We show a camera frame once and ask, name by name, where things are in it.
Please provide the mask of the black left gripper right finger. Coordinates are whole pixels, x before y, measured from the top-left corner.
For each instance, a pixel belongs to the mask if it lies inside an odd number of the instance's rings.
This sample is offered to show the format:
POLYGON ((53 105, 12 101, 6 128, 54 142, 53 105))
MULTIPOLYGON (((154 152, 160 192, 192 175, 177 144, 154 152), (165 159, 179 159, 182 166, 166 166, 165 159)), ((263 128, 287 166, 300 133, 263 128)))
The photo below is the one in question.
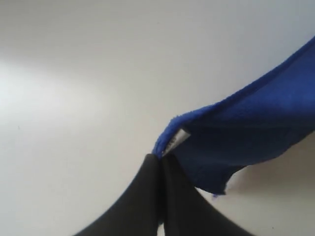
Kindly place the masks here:
POLYGON ((167 236, 247 236, 195 189, 177 158, 161 159, 164 174, 164 232, 167 236))

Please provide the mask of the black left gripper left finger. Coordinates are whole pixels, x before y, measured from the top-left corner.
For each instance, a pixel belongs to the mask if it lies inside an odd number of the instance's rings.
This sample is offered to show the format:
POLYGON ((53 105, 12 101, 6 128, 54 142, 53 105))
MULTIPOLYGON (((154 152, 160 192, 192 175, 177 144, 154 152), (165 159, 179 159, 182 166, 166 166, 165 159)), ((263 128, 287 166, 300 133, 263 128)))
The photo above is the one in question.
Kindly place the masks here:
POLYGON ((78 236, 156 236, 161 219, 162 179, 159 159, 144 161, 125 192, 78 236))

